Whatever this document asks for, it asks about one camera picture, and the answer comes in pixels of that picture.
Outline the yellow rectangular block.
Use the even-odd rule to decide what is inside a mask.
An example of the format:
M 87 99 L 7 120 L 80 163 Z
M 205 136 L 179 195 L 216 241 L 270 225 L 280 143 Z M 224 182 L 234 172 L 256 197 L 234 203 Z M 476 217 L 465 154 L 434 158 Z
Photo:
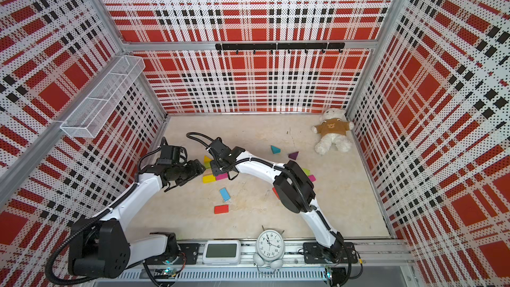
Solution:
M 216 182 L 216 177 L 214 175 L 204 175 L 202 180 L 204 184 L 213 183 Z

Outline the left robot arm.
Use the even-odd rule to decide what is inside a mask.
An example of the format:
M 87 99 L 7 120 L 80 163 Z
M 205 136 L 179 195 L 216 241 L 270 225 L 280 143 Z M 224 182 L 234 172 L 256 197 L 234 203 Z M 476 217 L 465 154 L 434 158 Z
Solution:
M 197 159 L 190 160 L 187 150 L 170 146 L 163 138 L 148 156 L 158 154 L 154 164 L 138 163 L 135 181 L 117 199 L 91 218 L 76 221 L 69 238 L 49 256 L 46 279 L 59 286 L 71 286 L 97 278 L 116 278 L 126 269 L 147 259 L 159 257 L 173 262 L 185 259 L 175 233 L 152 232 L 130 242 L 125 230 L 142 207 L 160 191 L 181 187 L 206 171 Z

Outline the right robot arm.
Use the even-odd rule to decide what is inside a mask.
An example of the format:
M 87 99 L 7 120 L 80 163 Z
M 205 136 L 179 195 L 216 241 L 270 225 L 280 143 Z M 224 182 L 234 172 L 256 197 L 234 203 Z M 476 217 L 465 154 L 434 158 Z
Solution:
M 241 147 L 230 148 L 221 138 L 210 138 L 198 132 L 186 137 L 202 144 L 212 155 L 214 175 L 235 171 L 262 179 L 275 188 L 280 202 L 287 210 L 302 217 L 312 230 L 321 257 L 328 263 L 352 264 L 354 255 L 349 251 L 341 233 L 324 216 L 316 199 L 314 185 L 304 170 L 294 161 L 275 163 L 259 158 Z

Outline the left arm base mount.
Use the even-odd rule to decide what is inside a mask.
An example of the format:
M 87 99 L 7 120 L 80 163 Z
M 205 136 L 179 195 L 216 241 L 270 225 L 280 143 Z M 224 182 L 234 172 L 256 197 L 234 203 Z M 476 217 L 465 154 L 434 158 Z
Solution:
M 170 250 L 164 252 L 162 255 L 153 256 L 146 260 L 148 265 L 194 265 L 197 263 L 199 256 L 198 243 L 177 243 L 176 247 L 171 247 Z

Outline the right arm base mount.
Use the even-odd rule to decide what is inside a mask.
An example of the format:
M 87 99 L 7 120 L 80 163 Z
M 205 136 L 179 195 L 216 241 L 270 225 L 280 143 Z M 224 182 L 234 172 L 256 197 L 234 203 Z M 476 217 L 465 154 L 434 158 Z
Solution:
M 306 264 L 358 264 L 359 258 L 352 242 L 325 248 L 318 243 L 304 243 L 302 254 Z

